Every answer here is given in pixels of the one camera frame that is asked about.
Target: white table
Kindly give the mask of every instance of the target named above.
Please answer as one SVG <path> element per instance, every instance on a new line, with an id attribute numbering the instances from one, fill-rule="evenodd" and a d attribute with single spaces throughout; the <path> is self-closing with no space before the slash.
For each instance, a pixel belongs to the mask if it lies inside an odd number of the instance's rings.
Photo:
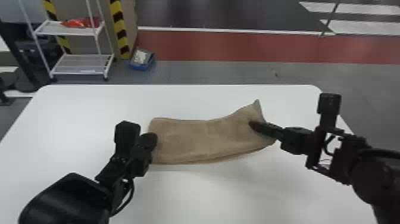
<path id="1" fill-rule="evenodd" d="M 93 178 L 114 152 L 114 126 L 154 117 L 213 119 L 261 100 L 266 120 L 315 128 L 321 91 L 307 85 L 47 86 L 0 143 L 0 223 L 16 223 L 37 193 L 70 172 Z M 339 118 L 339 127 L 350 132 Z M 110 224 L 376 223 L 370 206 L 304 167 L 276 143 L 201 165 L 152 165 L 132 202 Z"/>

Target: white floor marking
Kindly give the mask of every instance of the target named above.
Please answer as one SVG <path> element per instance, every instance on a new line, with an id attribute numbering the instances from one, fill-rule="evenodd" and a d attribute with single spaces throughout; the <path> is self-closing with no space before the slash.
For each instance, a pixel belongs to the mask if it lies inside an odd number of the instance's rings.
<path id="1" fill-rule="evenodd" d="M 335 3 L 300 2 L 310 12 L 330 13 Z M 340 4 L 336 13 L 372 14 L 372 15 L 400 15 L 400 7 L 396 5 L 363 5 Z"/>
<path id="2" fill-rule="evenodd" d="M 0 52 L 2 51 L 10 51 L 10 49 L 8 49 L 7 44 L 5 44 L 3 41 L 3 38 L 0 37 Z"/>
<path id="3" fill-rule="evenodd" d="M 15 72 L 18 67 L 15 66 L 1 66 L 0 73 L 3 72 Z"/>
<path id="4" fill-rule="evenodd" d="M 329 28 L 335 33 L 362 35 L 400 35 L 400 23 L 332 20 Z"/>
<path id="5" fill-rule="evenodd" d="M 20 92 L 18 90 L 7 90 L 4 92 L 7 97 L 34 97 L 35 92 Z"/>

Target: blue container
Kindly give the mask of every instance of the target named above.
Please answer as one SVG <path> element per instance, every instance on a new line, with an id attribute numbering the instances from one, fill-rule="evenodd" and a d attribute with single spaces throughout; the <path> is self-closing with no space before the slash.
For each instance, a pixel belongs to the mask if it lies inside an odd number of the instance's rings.
<path id="1" fill-rule="evenodd" d="M 128 66 L 131 69 L 146 71 L 151 66 L 151 64 L 153 64 L 154 61 L 155 61 L 155 53 L 151 53 L 149 61 L 146 64 L 131 64 L 129 60 Z"/>

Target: towel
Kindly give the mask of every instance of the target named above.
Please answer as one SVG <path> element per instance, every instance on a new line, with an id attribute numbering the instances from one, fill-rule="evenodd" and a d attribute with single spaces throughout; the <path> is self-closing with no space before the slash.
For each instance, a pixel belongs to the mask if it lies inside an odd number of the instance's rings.
<path id="1" fill-rule="evenodd" d="M 249 121 L 265 122 L 259 100 L 219 119 L 154 118 L 149 125 L 158 135 L 153 163 L 210 163 L 274 144 L 275 139 L 254 132 Z"/>

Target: small box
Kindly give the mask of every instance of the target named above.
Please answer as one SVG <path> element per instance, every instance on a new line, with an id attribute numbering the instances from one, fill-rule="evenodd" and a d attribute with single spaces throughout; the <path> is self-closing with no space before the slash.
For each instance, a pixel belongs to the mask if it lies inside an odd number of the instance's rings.
<path id="1" fill-rule="evenodd" d="M 131 69 L 145 71 L 155 61 L 155 53 L 135 48 L 129 59 L 129 67 Z"/>

